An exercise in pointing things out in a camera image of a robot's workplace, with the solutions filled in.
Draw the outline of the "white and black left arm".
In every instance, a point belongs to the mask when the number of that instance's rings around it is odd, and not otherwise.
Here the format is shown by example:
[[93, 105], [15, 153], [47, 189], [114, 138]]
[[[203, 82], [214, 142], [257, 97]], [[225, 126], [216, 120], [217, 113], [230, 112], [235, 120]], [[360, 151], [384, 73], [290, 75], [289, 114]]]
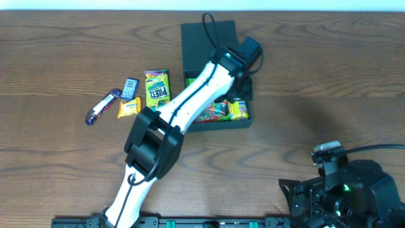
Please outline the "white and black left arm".
[[216, 49], [197, 79], [168, 104], [136, 117], [124, 145], [125, 175], [113, 204], [99, 218], [99, 227], [131, 227], [151, 186], [177, 162], [184, 135], [203, 109], [219, 99], [235, 101], [262, 51], [244, 47]]

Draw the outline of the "yellow Julie's Le-mond biscuit pack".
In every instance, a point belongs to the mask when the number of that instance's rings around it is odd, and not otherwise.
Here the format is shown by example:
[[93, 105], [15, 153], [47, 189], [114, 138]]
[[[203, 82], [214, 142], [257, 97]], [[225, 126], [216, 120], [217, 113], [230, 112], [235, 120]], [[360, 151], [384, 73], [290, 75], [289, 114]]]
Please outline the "yellow Julie's Le-mond biscuit pack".
[[139, 96], [131, 101], [121, 100], [117, 118], [137, 115], [140, 113], [141, 109], [142, 109], [142, 100], [141, 97]]

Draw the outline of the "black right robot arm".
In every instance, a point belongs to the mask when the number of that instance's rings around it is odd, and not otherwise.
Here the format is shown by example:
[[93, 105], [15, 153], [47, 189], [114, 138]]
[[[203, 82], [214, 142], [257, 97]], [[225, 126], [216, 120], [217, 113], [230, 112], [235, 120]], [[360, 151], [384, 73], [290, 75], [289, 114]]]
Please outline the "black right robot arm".
[[377, 144], [345, 149], [332, 141], [314, 147], [311, 157], [319, 176], [280, 179], [292, 227], [404, 227], [404, 202], [395, 180], [373, 160], [348, 155], [373, 149], [402, 149], [402, 144]]

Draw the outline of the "yellow Mentos candy bottle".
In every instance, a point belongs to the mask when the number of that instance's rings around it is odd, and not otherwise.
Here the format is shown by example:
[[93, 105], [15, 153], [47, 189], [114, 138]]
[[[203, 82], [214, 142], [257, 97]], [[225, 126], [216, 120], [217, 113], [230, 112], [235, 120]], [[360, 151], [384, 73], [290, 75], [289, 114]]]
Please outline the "yellow Mentos candy bottle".
[[231, 121], [247, 120], [249, 118], [245, 101], [228, 102], [228, 111]]

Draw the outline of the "green Haribo gummy bag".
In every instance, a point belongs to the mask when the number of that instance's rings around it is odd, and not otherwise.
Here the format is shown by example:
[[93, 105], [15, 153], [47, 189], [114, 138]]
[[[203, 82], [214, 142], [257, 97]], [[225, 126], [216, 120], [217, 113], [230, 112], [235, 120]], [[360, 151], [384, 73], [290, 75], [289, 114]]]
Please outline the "green Haribo gummy bag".
[[195, 124], [208, 122], [226, 122], [230, 121], [228, 102], [226, 100], [219, 103], [211, 102], [194, 120]]

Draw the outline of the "yellow Pretz snack box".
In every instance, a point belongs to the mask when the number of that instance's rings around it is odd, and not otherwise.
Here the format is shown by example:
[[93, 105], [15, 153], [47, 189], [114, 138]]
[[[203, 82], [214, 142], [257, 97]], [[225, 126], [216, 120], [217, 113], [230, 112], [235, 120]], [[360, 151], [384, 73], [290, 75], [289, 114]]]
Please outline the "yellow Pretz snack box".
[[169, 71], [147, 70], [145, 74], [146, 106], [153, 111], [171, 101]]

